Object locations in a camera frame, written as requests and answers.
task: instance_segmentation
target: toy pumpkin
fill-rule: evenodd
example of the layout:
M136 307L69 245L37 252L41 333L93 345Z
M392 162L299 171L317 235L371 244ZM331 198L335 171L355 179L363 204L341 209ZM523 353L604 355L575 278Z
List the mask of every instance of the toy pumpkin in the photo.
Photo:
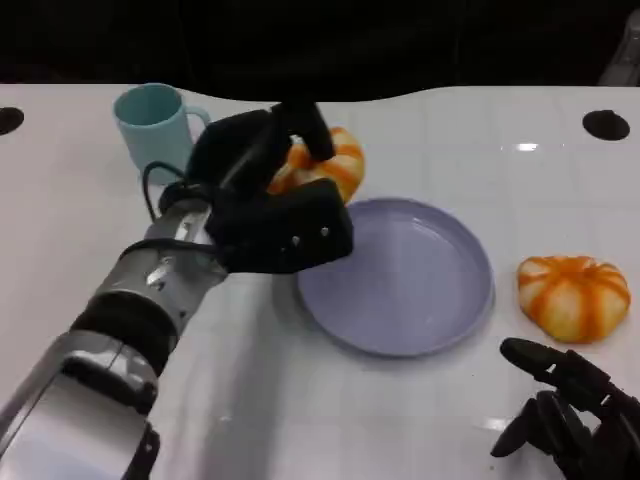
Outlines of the toy pumpkin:
M307 147L295 143L289 149L287 162L273 177L269 193L278 194L319 178L330 178L347 203L364 177L364 155L358 141L344 128L332 128L331 139L336 154L324 162L314 162Z
M530 257L518 268L520 306L556 340L590 343L626 316L631 294L622 273L591 257Z

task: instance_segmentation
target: robotic hand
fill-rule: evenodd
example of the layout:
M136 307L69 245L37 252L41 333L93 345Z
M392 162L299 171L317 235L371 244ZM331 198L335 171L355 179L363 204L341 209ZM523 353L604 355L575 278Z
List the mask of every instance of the robotic hand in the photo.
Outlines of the robotic hand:
M215 122L153 224L128 247L70 330L0 412L0 480L147 479L160 447L147 415L158 377L207 291L234 272L292 273L351 253L330 180L269 196L291 135L334 155L314 104Z
M491 455L506 457L530 443L553 460L568 480L627 480L640 475L640 403L609 375L573 350L506 339L502 355L539 382L556 387L530 398L502 433ZM592 433L573 408L601 421Z

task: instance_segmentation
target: lavender plate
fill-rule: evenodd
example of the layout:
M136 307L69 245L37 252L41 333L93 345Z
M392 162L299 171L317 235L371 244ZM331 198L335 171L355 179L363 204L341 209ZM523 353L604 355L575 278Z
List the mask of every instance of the lavender plate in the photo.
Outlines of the lavender plate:
M349 212L353 254L298 274L302 298L327 332L371 353L414 356L454 344L489 316L489 259L457 219L396 198Z

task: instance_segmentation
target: black mounting hole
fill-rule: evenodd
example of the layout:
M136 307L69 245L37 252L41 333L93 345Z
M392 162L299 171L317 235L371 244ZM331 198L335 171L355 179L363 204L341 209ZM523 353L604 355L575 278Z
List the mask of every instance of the black mounting hole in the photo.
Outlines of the black mounting hole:
M610 142L626 138L631 131L629 123L613 110L587 113L582 119L582 126L594 137Z
M24 122L24 113L15 107L0 108L0 135L13 132Z

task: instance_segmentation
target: white table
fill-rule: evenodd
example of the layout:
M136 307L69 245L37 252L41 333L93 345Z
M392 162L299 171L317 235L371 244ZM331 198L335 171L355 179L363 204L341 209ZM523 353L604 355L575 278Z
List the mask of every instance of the white table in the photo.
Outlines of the white table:
M0 137L0 402L148 225L111 118L125 88L0 86L0 105L25 112ZM186 97L213 118L256 106ZM631 135L589 136L581 120L594 109L616 110ZM498 346L507 336L553 344L517 306L514 269L526 256L606 258L640 298L640 90L451 88L322 111L364 145L359 198L427 201L478 235L496 276L491 320L435 356L372 359L329 341L290 278L230 278L207 296L161 379L153 478L560 478L532 448L489 456L499 434L490 427L540 388ZM579 351L639 395L637 311Z

